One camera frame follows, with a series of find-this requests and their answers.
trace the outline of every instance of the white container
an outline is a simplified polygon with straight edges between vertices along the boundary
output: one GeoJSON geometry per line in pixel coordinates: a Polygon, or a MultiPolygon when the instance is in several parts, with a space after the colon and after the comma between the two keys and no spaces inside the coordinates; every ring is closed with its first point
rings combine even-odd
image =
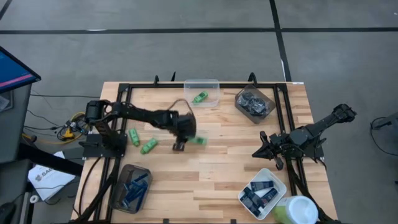
{"type": "Polygon", "coordinates": [[[217,106],[220,100],[220,82],[218,80],[186,80],[184,83],[184,95],[190,106],[217,106]],[[207,91],[207,98],[201,103],[192,103],[193,99],[203,91],[207,91]]]}
{"type": "MultiPolygon", "coordinates": [[[[244,204],[240,201],[240,198],[244,195],[243,190],[238,194],[238,200],[242,203],[243,207],[245,207],[255,218],[257,218],[258,220],[263,220],[272,210],[272,208],[274,208],[276,203],[286,194],[286,186],[282,181],[280,181],[275,176],[275,174],[273,174],[271,171],[269,171],[269,169],[266,168],[261,169],[260,172],[258,172],[256,176],[254,176],[254,178],[251,180],[251,182],[260,182],[260,181],[273,181],[274,183],[273,188],[275,188],[278,191],[278,194],[264,207],[263,211],[260,212],[260,215],[258,217],[255,216],[252,212],[250,212],[250,210],[246,208],[246,206],[244,206],[244,204]]],[[[271,188],[272,187],[268,189],[258,190],[254,193],[256,193],[256,195],[258,195],[259,197],[262,197],[268,191],[270,191],[271,188]]]]}
{"type": "Polygon", "coordinates": [[[314,224],[318,220],[317,207],[305,196],[282,198],[272,214],[277,222],[284,224],[314,224]]]}

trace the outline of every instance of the plastic bin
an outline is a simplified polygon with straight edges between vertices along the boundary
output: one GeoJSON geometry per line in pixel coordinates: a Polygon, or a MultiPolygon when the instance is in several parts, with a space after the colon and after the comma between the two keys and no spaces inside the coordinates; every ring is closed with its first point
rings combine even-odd
{"type": "Polygon", "coordinates": [[[190,106],[214,107],[220,100],[220,83],[218,80],[186,80],[184,95],[190,106]],[[193,99],[203,91],[207,91],[207,98],[200,103],[193,103],[193,99]]]}
{"type": "Polygon", "coordinates": [[[254,124],[259,124],[266,116],[268,116],[273,109],[275,109],[275,103],[270,100],[266,95],[264,95],[260,90],[258,90],[254,85],[247,85],[235,96],[235,107],[240,110],[244,115],[246,115],[254,124]],[[238,102],[241,100],[239,97],[244,97],[249,95],[255,99],[259,98],[266,103],[266,112],[261,116],[254,116],[248,110],[247,107],[242,107],[238,102]]]}
{"type": "Polygon", "coordinates": [[[113,209],[117,209],[117,210],[120,210],[123,212],[128,212],[131,214],[137,213],[136,206],[138,203],[138,199],[135,199],[134,201],[132,201],[130,203],[129,208],[126,208],[122,205],[122,201],[127,194],[127,190],[126,190],[126,188],[124,188],[124,184],[130,184],[132,180],[134,180],[144,174],[148,174],[148,176],[144,178],[144,180],[148,183],[148,189],[146,190],[146,192],[144,194],[144,199],[142,200],[139,210],[144,206],[145,199],[149,192],[150,183],[152,182],[152,174],[150,173],[149,169],[145,169],[145,168],[142,168],[139,166],[134,166],[134,165],[128,164],[123,167],[122,172],[120,173],[120,176],[119,176],[119,180],[113,190],[112,202],[111,202],[111,207],[113,209]]]}
{"type": "MultiPolygon", "coordinates": [[[[269,169],[263,168],[254,176],[251,182],[260,182],[260,181],[273,181],[275,188],[278,191],[278,194],[264,207],[263,211],[261,211],[260,215],[257,217],[255,216],[246,206],[240,201],[240,198],[244,195],[244,191],[240,191],[238,194],[238,200],[242,203],[242,205],[258,220],[263,220],[268,215],[268,213],[274,208],[274,206],[278,203],[278,201],[286,194],[286,186],[285,184],[280,181],[275,174],[273,174],[269,169]]],[[[264,196],[271,188],[262,189],[254,192],[259,197],[264,196]]]]}

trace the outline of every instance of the clear plastic container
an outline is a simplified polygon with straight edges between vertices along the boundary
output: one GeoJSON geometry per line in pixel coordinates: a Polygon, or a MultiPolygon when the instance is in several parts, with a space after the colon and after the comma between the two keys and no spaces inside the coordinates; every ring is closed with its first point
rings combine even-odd
{"type": "Polygon", "coordinates": [[[218,80],[186,80],[184,95],[191,106],[214,107],[220,100],[220,83],[218,80]],[[193,99],[203,91],[208,96],[202,102],[194,103],[193,99]]]}
{"type": "Polygon", "coordinates": [[[136,207],[137,207],[137,203],[139,202],[138,199],[135,199],[134,201],[132,201],[130,203],[129,208],[126,208],[122,205],[122,201],[125,198],[125,196],[127,195],[127,190],[124,187],[124,184],[130,184],[132,180],[135,180],[144,174],[148,174],[147,177],[143,178],[143,180],[147,182],[148,188],[145,191],[144,199],[141,202],[139,210],[144,206],[145,199],[149,192],[150,183],[152,182],[152,174],[150,174],[149,169],[145,169],[145,168],[142,168],[139,166],[127,164],[123,167],[122,172],[120,173],[118,182],[117,182],[117,184],[113,190],[113,193],[112,193],[111,207],[113,209],[120,210],[123,212],[128,212],[131,214],[137,213],[136,207]]]}
{"type": "Polygon", "coordinates": [[[254,124],[259,124],[273,109],[275,109],[275,103],[254,85],[247,85],[235,96],[235,107],[246,115],[254,124]]]}
{"type": "MultiPolygon", "coordinates": [[[[251,182],[261,182],[261,181],[273,181],[275,188],[278,191],[278,194],[264,207],[264,209],[260,212],[260,215],[257,217],[255,214],[253,214],[246,206],[240,201],[240,198],[243,197],[245,194],[244,191],[242,190],[238,194],[238,200],[242,203],[243,207],[245,207],[255,218],[258,220],[263,220],[266,218],[268,213],[275,207],[275,205],[278,203],[278,201],[286,194],[286,185],[276,177],[275,174],[273,174],[269,169],[263,168],[254,176],[254,178],[251,180],[251,182]]],[[[262,189],[254,192],[256,195],[259,197],[264,196],[268,191],[270,191],[271,188],[268,189],[262,189]]]]}

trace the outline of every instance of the green block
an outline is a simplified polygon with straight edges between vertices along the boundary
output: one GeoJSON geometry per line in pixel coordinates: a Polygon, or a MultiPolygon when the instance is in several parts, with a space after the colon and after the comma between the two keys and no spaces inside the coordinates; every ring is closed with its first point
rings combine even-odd
{"type": "Polygon", "coordinates": [[[209,96],[209,94],[207,93],[207,91],[203,91],[201,92],[199,95],[195,96],[193,99],[193,103],[200,103],[203,100],[205,100],[207,98],[207,96],[209,96]]]}
{"type": "Polygon", "coordinates": [[[130,135],[130,139],[131,139],[131,142],[133,143],[133,145],[139,146],[139,138],[138,138],[137,131],[134,128],[130,129],[129,135],[130,135]]]}
{"type": "Polygon", "coordinates": [[[199,137],[199,136],[195,136],[194,138],[190,138],[189,141],[192,142],[192,143],[195,143],[195,144],[201,144],[201,145],[207,144],[207,138],[203,138],[203,137],[199,137]]]}
{"type": "Polygon", "coordinates": [[[153,148],[155,148],[155,146],[157,145],[157,141],[156,139],[152,138],[149,140],[149,142],[147,142],[141,149],[141,154],[147,154],[148,152],[150,152],[151,150],[153,150],[153,148]]]}

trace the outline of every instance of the table leg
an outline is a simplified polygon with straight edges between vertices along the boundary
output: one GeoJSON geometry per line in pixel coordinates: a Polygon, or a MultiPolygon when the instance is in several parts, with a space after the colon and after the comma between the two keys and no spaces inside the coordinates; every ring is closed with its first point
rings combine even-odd
{"type": "Polygon", "coordinates": [[[53,154],[41,151],[32,146],[25,144],[19,144],[19,159],[29,159],[35,164],[39,164],[45,167],[53,168],[60,172],[81,176],[83,166],[77,163],[62,159],[53,154]]]}

